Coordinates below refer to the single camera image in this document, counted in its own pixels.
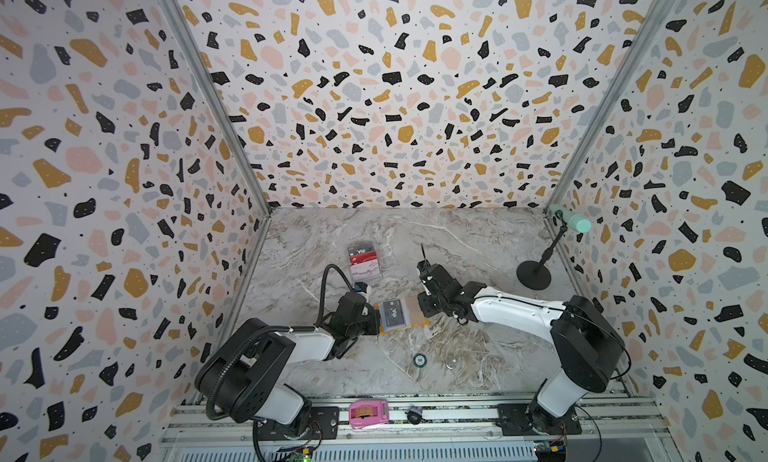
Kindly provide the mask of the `yellow leather card holder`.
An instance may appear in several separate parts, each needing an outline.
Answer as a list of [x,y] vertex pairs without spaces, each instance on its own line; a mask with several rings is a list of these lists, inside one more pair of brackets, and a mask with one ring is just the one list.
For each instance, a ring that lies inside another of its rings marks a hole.
[[387,334],[429,324],[416,295],[390,299],[375,305],[380,316],[380,334]]

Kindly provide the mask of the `grey credit card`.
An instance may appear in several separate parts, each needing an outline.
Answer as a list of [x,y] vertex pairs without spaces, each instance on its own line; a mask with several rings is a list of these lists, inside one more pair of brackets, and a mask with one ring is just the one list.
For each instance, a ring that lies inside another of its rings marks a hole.
[[408,317],[401,299],[390,299],[378,305],[381,320],[381,332],[389,333],[408,326]]

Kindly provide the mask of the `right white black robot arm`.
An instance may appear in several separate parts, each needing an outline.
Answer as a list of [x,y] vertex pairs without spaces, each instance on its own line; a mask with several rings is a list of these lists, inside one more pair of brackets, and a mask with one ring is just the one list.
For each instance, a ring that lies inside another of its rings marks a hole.
[[438,313],[469,322],[505,326],[553,345],[560,367],[544,380],[527,404],[498,406],[498,426],[505,436],[578,435],[576,405],[587,394],[604,393],[626,353],[625,343],[588,299],[537,301],[480,282],[461,284],[440,264],[417,264],[424,291],[418,295],[423,315]]

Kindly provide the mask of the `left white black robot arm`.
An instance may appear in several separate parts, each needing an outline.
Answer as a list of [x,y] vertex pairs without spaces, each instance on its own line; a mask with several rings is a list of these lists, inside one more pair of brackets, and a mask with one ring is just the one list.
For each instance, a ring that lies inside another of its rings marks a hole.
[[340,359],[362,336],[379,333],[379,312],[368,302],[368,286],[345,293],[337,310],[314,326],[270,326],[247,320],[203,365],[195,389],[206,398],[206,416],[236,423],[263,419],[302,435],[312,403],[279,382],[285,368]]

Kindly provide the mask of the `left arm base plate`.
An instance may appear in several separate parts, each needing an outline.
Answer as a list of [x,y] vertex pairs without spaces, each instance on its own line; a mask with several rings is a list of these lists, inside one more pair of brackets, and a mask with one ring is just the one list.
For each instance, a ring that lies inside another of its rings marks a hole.
[[259,441],[306,442],[334,440],[339,427],[340,409],[337,406],[313,406],[301,412],[291,424],[280,424],[271,419],[254,422],[252,435]]

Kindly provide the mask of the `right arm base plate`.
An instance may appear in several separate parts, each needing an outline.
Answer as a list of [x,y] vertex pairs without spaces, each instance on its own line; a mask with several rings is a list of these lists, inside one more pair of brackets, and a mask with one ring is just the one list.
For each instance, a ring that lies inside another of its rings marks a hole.
[[582,433],[574,406],[560,417],[552,416],[535,401],[530,404],[500,404],[497,409],[496,425],[504,436],[569,436]]

